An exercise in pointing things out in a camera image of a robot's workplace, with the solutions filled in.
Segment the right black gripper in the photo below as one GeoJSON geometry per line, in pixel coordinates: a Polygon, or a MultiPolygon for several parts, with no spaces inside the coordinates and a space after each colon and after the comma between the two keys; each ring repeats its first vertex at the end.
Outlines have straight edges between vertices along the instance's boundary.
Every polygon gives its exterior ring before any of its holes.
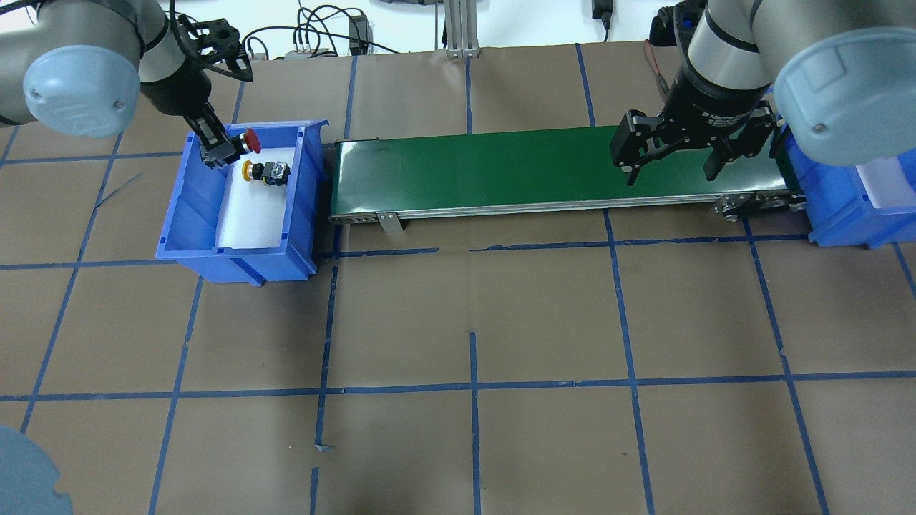
{"type": "Polygon", "coordinates": [[[629,110],[610,141],[612,163],[627,186],[653,161],[677,149],[706,149],[706,180],[713,182],[740,157],[755,157],[776,129],[776,115],[763,99],[765,88],[733,90],[713,84],[692,68],[681,68],[660,115],[629,110]]]}

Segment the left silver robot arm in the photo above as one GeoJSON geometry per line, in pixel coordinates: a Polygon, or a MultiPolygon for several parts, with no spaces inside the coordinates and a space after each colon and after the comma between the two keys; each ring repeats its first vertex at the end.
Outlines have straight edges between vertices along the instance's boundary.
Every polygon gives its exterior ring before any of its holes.
{"type": "Polygon", "coordinates": [[[28,6],[35,24],[2,35],[3,127],[40,122],[69,136],[113,137],[145,98],[187,123],[209,167],[261,150],[253,130],[233,136],[210,104],[210,72],[254,79],[227,20],[194,21],[157,1],[14,1],[2,14],[28,6]]]}

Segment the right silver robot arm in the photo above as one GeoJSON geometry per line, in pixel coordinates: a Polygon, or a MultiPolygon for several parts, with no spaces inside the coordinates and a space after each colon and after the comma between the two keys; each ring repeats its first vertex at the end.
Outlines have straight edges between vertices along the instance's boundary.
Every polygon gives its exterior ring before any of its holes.
{"type": "Polygon", "coordinates": [[[707,180],[753,157],[781,118],[811,159],[864,165],[914,149],[912,1],[683,1],[650,44],[683,63],[660,113],[630,110],[610,141],[628,185],[676,151],[710,149],[707,180]]]}

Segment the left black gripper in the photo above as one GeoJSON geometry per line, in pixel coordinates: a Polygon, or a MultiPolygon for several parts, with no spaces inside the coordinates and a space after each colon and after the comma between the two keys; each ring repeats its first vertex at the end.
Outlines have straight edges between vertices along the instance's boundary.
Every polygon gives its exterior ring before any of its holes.
{"type": "Polygon", "coordinates": [[[209,103],[212,82],[203,68],[184,61],[176,72],[147,83],[147,100],[161,114],[187,118],[198,139],[200,159],[219,169],[243,156],[243,134],[229,136],[209,103]]]}

